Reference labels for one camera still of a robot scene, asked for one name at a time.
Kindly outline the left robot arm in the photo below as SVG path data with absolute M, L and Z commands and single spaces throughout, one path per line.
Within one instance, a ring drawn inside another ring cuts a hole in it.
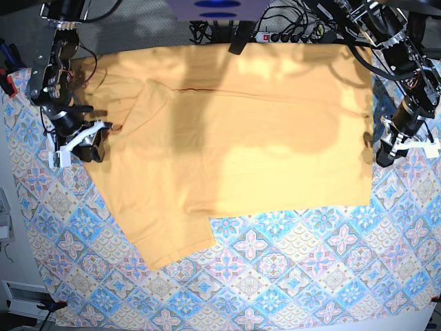
M 418 131 L 434 119 L 440 105 L 440 75 L 424 53 L 422 40 L 429 17 L 440 17 L 439 1 L 339 1 L 346 21 L 359 28 L 389 66 L 386 72 L 366 63 L 374 74 L 395 81 L 403 89 L 403 100 L 395 113 L 383 116 L 384 126 L 376 163 L 389 167 L 407 156 L 411 148 L 437 150 L 431 133 Z

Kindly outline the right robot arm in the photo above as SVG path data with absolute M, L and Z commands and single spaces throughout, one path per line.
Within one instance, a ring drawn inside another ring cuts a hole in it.
M 100 163 L 104 159 L 103 138 L 111 129 L 109 122 L 89 121 L 89 105 L 77 104 L 72 84 L 71 60 L 81 47 L 77 26 L 86 18 L 84 1 L 43 1 L 40 15 L 48 24 L 32 64 L 27 96 L 39 108 L 43 133 L 50 144 L 49 164 L 55 168 L 70 166 L 72 157 L 83 162 Z

